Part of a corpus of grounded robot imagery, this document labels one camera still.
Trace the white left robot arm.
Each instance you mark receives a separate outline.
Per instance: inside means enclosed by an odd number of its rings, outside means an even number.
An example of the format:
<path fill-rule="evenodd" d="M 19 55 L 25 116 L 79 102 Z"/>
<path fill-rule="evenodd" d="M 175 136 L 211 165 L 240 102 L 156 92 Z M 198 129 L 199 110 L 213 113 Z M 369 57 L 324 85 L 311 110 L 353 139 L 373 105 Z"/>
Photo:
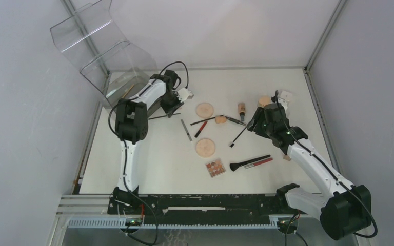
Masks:
<path fill-rule="evenodd" d="M 113 133 L 122 144 L 122 173 L 118 188 L 124 192 L 134 193 L 138 187 L 137 166 L 140 141 L 149 131 L 149 116 L 161 108 L 168 118 L 184 104 L 175 84 L 182 82 L 173 70 L 163 74 L 154 74 L 137 92 L 120 99 L 115 106 L 115 122 Z"/>

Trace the clear acrylic makeup organizer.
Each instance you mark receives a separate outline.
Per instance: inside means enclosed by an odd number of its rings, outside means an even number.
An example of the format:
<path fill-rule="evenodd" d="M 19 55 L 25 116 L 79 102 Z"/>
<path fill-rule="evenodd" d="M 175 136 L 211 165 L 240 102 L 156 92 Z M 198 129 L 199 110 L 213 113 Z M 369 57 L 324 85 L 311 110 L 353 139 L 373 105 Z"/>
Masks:
<path fill-rule="evenodd" d="M 90 1 L 76 8 L 63 1 L 70 16 L 50 28 L 54 45 L 96 92 L 110 111 L 130 86 L 137 92 L 158 72 L 152 56 L 130 42 L 112 17 L 112 1 Z"/>

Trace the thin black liner brush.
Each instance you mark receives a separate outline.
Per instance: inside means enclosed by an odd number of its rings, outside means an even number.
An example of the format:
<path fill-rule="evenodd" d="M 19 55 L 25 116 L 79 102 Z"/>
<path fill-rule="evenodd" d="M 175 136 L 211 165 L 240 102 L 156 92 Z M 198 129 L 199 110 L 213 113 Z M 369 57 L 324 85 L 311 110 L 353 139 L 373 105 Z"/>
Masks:
<path fill-rule="evenodd" d="M 196 124 L 205 122 L 205 121 L 209 121 L 209 120 L 215 119 L 215 118 L 217 118 L 217 117 L 224 117 L 224 115 L 217 115 L 217 116 L 214 116 L 214 117 L 211 117 L 211 118 L 199 120 L 199 121 L 196 121 L 196 122 L 191 123 L 190 126 L 193 126 L 193 125 L 196 125 Z"/>

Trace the red lip pencil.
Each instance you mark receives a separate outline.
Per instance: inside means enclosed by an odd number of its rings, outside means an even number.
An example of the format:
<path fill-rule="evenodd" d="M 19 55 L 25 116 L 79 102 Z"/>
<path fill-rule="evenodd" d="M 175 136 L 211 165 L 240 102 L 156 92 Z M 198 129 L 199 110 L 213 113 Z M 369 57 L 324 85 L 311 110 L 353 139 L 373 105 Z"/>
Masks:
<path fill-rule="evenodd" d="M 196 134 L 194 135 L 195 138 L 198 138 L 199 135 L 201 134 L 201 132 L 203 131 L 203 129 L 206 127 L 208 121 L 204 121 L 203 124 L 200 126 L 200 128 L 198 129 L 198 131 L 196 132 Z"/>

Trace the wooden handle brush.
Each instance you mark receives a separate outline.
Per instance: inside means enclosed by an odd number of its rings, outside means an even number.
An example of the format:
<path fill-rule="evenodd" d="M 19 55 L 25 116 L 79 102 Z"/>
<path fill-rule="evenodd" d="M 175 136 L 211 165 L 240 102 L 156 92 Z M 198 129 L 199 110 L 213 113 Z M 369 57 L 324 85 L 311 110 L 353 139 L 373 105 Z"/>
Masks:
<path fill-rule="evenodd" d="M 134 86 L 135 86 L 135 85 L 130 86 L 129 89 L 125 92 L 125 94 L 124 94 L 121 98 L 122 98 L 122 99 L 125 99 L 126 96 L 131 92 L 131 90 L 133 89 Z"/>

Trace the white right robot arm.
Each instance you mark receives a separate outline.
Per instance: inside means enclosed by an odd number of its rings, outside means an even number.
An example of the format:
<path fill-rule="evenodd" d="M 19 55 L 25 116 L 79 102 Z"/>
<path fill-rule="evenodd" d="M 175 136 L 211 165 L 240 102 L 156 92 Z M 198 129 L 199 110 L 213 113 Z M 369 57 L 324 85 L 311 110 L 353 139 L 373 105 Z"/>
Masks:
<path fill-rule="evenodd" d="M 277 209 L 290 213 L 293 209 L 317 219 L 333 240 L 354 234 L 377 223 L 371 213 L 371 193 L 364 185 L 356 186 L 318 153 L 308 135 L 300 127 L 291 127 L 285 108 L 278 102 L 257 107 L 247 129 L 268 138 L 286 156 L 296 162 L 320 191 L 320 195 L 305 191 L 291 183 L 277 189 Z"/>

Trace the thin black pencil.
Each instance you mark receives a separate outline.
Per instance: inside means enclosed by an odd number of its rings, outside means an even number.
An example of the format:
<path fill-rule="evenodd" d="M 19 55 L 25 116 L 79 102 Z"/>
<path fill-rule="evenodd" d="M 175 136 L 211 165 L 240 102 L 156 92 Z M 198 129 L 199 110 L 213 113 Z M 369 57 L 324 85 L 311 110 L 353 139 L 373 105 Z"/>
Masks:
<path fill-rule="evenodd" d="M 165 118 L 165 117 L 167 117 L 167 118 L 171 118 L 172 116 L 175 116 L 175 115 L 180 115 L 181 113 L 173 113 L 172 115 L 163 115 L 163 116 L 156 116 L 156 117 L 151 117 L 151 118 L 148 118 L 148 120 L 153 120 L 153 119 L 159 119 L 159 118 Z"/>

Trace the grey metallic stick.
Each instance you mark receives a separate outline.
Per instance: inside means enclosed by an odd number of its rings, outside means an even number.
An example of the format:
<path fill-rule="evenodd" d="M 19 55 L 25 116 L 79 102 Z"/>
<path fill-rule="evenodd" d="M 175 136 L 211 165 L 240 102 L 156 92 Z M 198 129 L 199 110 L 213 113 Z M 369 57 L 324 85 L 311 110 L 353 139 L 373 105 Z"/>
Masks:
<path fill-rule="evenodd" d="M 189 133 L 189 131 L 188 131 L 188 129 L 187 129 L 187 126 L 186 126 L 186 124 L 185 124 L 185 122 L 184 122 L 183 119 L 181 119 L 181 124 L 182 124 L 182 126 L 183 126 L 183 128 L 184 128 L 184 130 L 185 130 L 185 132 L 186 132 L 186 135 L 187 135 L 189 141 L 192 142 L 192 137 L 191 137 L 191 135 L 190 135 L 190 133 Z"/>

